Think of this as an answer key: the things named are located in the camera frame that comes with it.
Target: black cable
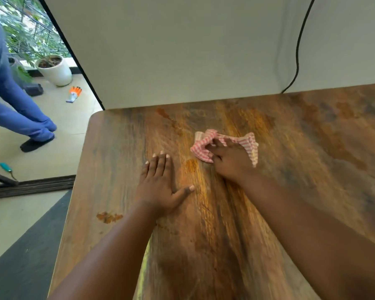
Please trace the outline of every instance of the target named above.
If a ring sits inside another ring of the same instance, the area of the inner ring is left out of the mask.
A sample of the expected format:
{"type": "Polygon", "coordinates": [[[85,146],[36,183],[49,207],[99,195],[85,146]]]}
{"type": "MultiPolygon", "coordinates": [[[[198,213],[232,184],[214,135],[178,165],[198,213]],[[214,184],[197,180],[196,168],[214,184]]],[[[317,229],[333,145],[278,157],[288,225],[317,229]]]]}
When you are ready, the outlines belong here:
{"type": "Polygon", "coordinates": [[[296,74],[295,74],[293,80],[290,82],[290,84],[284,90],[282,90],[281,94],[283,94],[286,90],[288,90],[288,88],[290,86],[293,85],[293,83],[296,81],[296,78],[299,74],[299,46],[300,46],[301,35],[303,34],[305,22],[307,21],[308,15],[310,14],[310,10],[311,10],[312,5],[314,4],[314,1],[315,0],[311,0],[310,6],[308,7],[307,12],[305,13],[303,24],[301,25],[301,29],[300,29],[299,38],[297,39],[297,45],[296,45],[296,74]]]}

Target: forearm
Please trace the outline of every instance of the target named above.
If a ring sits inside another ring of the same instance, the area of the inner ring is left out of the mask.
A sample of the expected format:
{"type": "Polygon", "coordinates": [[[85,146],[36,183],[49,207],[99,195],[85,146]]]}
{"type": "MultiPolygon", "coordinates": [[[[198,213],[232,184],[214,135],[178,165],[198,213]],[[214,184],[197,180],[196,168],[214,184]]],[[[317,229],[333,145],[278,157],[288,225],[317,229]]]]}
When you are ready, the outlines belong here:
{"type": "Polygon", "coordinates": [[[272,179],[253,173],[241,186],[323,299],[362,299],[362,293],[365,297],[375,293],[374,243],[272,179]],[[371,282],[364,283],[364,277],[371,282]]]}
{"type": "Polygon", "coordinates": [[[135,204],[60,283],[50,300],[132,299],[157,213],[135,204]]]}

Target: wood grain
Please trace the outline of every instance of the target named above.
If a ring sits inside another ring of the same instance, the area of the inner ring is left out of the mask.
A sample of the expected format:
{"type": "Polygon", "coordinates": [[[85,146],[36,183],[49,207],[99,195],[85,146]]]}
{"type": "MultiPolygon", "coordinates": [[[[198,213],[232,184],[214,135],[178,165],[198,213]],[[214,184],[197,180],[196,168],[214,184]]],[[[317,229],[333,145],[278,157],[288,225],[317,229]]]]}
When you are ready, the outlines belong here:
{"type": "Polygon", "coordinates": [[[197,191],[159,220],[135,298],[318,299],[244,193],[190,153],[207,128],[253,131],[259,171],[375,242],[375,84],[106,110],[89,122],[51,290],[114,225],[98,214],[125,214],[164,149],[177,184],[197,191]]]}

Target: person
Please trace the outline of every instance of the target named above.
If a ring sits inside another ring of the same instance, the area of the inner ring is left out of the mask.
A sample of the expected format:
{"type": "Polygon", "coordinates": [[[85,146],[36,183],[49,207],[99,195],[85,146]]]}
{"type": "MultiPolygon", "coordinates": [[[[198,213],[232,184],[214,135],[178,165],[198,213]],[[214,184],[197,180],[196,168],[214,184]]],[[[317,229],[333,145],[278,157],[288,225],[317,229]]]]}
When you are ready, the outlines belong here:
{"type": "Polygon", "coordinates": [[[0,25],[0,97],[14,109],[0,103],[0,126],[30,139],[21,145],[33,151],[54,139],[57,126],[13,80],[4,31],[0,25]]]}
{"type": "MultiPolygon", "coordinates": [[[[207,146],[215,170],[237,183],[321,299],[375,299],[375,244],[300,200],[252,167],[245,149],[226,139],[207,146]]],[[[172,158],[153,155],[140,176],[137,202],[69,273],[50,300],[132,299],[158,218],[193,191],[171,191],[172,158]]]]}

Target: white panel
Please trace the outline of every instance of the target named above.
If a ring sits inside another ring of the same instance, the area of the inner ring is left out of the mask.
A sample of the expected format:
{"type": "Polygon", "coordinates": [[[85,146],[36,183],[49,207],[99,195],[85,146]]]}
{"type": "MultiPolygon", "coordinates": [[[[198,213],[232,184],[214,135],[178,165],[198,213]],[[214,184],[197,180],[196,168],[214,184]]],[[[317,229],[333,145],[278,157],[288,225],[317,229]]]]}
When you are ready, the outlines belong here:
{"type": "MultiPolygon", "coordinates": [[[[280,92],[310,0],[45,0],[106,109],[280,92]]],[[[375,83],[375,0],[315,0],[289,91],[375,83]]]]}

